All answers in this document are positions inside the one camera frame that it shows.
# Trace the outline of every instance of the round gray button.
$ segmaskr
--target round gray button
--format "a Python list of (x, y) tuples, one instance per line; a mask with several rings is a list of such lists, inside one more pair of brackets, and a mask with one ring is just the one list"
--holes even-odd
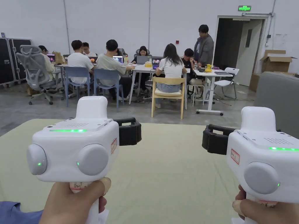
[(46, 153), (44, 149), (37, 144), (28, 146), (27, 163), (29, 170), (33, 175), (43, 174), (47, 168)]
[(244, 171), (248, 186), (259, 194), (271, 194), (279, 186), (279, 176), (276, 170), (267, 163), (252, 162)]
[(108, 164), (107, 150), (100, 144), (84, 146), (78, 154), (77, 166), (79, 170), (89, 176), (102, 172)]

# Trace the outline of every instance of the door frame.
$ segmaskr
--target door frame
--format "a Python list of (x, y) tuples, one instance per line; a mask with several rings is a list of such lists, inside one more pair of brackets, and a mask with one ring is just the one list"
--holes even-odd
[(252, 15), (252, 16), (217, 16), (217, 24), (216, 24), (216, 34), (215, 34), (215, 41), (214, 41), (214, 52), (213, 52), (213, 61), (212, 64), (214, 63), (214, 56), (215, 56), (215, 48), (216, 48), (216, 41), (217, 41), (217, 33), (218, 33), (218, 26), (219, 26), (219, 19), (261, 19), (263, 20), (262, 23), (262, 32), (260, 36), (260, 41), (259, 45), (257, 48), (257, 53), (253, 65), (253, 72), (258, 72), (258, 69), (261, 69), (261, 67), (257, 66), (257, 61), (258, 58), (263, 57), (263, 52), (265, 51), (266, 47), (265, 44), (267, 42), (267, 26), (268, 26), (268, 21), (269, 21), (270, 15), (260, 15), (258, 16)]

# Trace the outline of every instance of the paper bag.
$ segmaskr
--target paper bag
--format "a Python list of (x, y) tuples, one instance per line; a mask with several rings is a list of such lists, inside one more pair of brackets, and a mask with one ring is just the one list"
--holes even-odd
[(64, 58), (61, 56), (60, 52), (53, 51), (52, 54), (55, 54), (55, 63), (61, 63), (61, 64), (66, 64), (66, 61)]

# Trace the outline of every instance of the man in white t-shirt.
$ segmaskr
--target man in white t-shirt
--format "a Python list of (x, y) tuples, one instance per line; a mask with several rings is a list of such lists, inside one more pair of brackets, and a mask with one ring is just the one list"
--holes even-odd
[(83, 42), (83, 51), (87, 57), (97, 57), (96, 53), (89, 51), (89, 43)]
[[(113, 56), (117, 52), (118, 43), (115, 40), (108, 40), (106, 43), (106, 54), (100, 54), (97, 59), (97, 68), (105, 70), (116, 70), (119, 74), (124, 75), (126, 71), (130, 71), (135, 68), (135, 66), (125, 66), (119, 61), (114, 60)], [(111, 80), (100, 80), (100, 82), (105, 86), (113, 86), (114, 82)], [(119, 75), (119, 84), (123, 87), (123, 97), (125, 100), (129, 99), (129, 93), (131, 90), (132, 78), (131, 77), (121, 77)], [(109, 89), (109, 92), (113, 99), (116, 99), (115, 89)], [(121, 92), (119, 92), (118, 100), (121, 100)]]
[[(80, 40), (74, 40), (72, 42), (72, 48), (74, 50), (74, 53), (72, 53), (70, 56), (68, 56), (68, 66), (70, 67), (85, 67), (89, 71), (89, 73), (92, 75), (94, 66), (91, 63), (90, 59), (83, 54), (83, 43)], [(71, 77), (72, 82), (76, 84), (85, 84), (87, 81), (87, 78), (83, 77)]]

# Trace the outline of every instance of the concrete floor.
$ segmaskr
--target concrete floor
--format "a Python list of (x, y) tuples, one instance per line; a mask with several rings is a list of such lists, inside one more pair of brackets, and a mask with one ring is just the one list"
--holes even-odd
[[(228, 87), (226, 95), (233, 96), (233, 87)], [(221, 88), (216, 89), (216, 94), (222, 95)], [(192, 102), (187, 103), (187, 110), (184, 110), (184, 118), (180, 119), (180, 102), (169, 102), (163, 100), (161, 109), (156, 109), (154, 117), (151, 118), (150, 103), (131, 103), (123, 106), (120, 103), (119, 113), (116, 112), (116, 102), (108, 99), (108, 117), (127, 118), (135, 117), (142, 123), (164, 123), (164, 124), (189, 124), (189, 125), (208, 125), (214, 124), (227, 127), (240, 127), (241, 109), (245, 106), (252, 106), (255, 93), (248, 87), (237, 85), (237, 100), (216, 101), (213, 105), (214, 110), (224, 111), (224, 116), (196, 114), (196, 109), (207, 109), (208, 105), (196, 102), (192, 107)], [(46, 99), (33, 100), (33, 105), (28, 102), (30, 96), (26, 93), (26, 85), (16, 85), (0, 90), (0, 136), (20, 124), (35, 118), (45, 119), (67, 119), (76, 116), (77, 99), (69, 100), (69, 107), (66, 101), (60, 98), (53, 100), (53, 105), (49, 105)]]

